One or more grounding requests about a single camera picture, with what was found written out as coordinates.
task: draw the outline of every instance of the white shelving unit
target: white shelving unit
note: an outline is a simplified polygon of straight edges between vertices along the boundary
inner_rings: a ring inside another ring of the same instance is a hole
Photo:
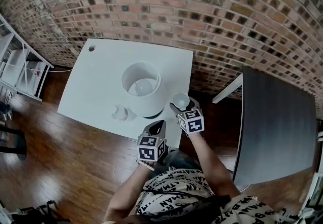
[[[10,32],[0,39],[0,85],[13,92],[42,101],[41,90],[48,70],[53,68],[53,65],[19,36],[1,14],[0,21],[0,27],[6,27]],[[9,48],[14,38],[21,42],[22,49],[11,50]],[[30,61],[28,56],[31,54],[34,57]]]

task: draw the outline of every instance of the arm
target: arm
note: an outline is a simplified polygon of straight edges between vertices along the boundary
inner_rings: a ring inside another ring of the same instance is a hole
[[[216,195],[229,195],[231,198],[241,194],[233,183],[229,171],[203,137],[199,133],[193,133],[189,135],[189,138],[193,143],[205,179],[212,191]]]
[[[134,173],[122,184],[113,195],[107,207],[104,221],[119,221],[127,217],[135,206],[135,203],[148,180],[150,170],[139,165]]]

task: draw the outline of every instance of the table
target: table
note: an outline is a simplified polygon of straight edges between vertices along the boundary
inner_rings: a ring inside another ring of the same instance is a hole
[[[317,144],[315,100],[309,93],[249,67],[213,103],[242,85],[242,117],[233,180],[248,185],[312,166]]]
[[[179,147],[182,130],[169,102],[175,94],[188,92],[192,59],[192,51],[169,46],[88,39],[67,81],[58,113],[134,140],[138,139],[146,125],[165,120],[167,145]],[[122,73],[131,64],[142,61],[154,64],[160,71],[169,94],[166,107],[153,120],[142,117],[123,122],[114,120],[109,107],[118,104],[127,107]]]

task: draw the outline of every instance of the white table leg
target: white table leg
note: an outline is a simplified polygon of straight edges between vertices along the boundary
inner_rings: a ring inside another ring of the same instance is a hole
[[[225,97],[229,96],[233,91],[242,85],[242,74],[240,74],[233,82],[231,82],[224,90],[222,90],[213,100],[214,104],[217,104]]]

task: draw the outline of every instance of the round hole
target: round hole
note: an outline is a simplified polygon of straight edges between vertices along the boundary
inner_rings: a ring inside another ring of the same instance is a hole
[[[95,45],[92,45],[92,46],[90,46],[90,47],[89,47],[89,51],[90,51],[90,52],[93,52],[93,51],[94,51],[94,49],[95,49]]]

